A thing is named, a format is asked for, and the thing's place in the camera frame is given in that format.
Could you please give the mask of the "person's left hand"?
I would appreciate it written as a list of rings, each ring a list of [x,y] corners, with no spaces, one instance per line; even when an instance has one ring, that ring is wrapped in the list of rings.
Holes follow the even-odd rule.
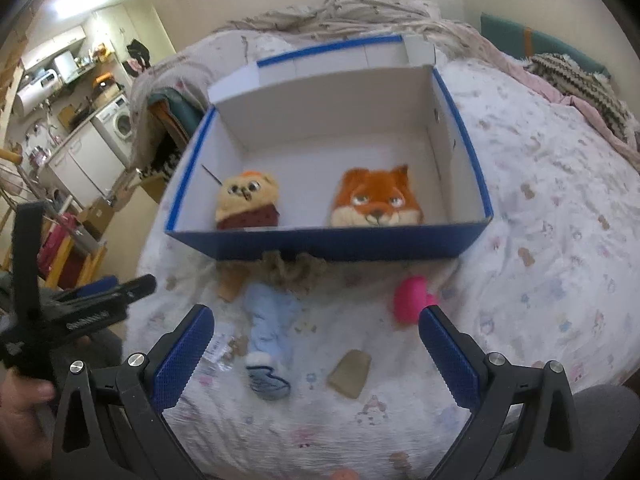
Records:
[[[36,414],[55,397],[46,380],[22,376],[11,368],[1,384],[1,444],[22,471],[31,474],[51,458],[51,442]]]

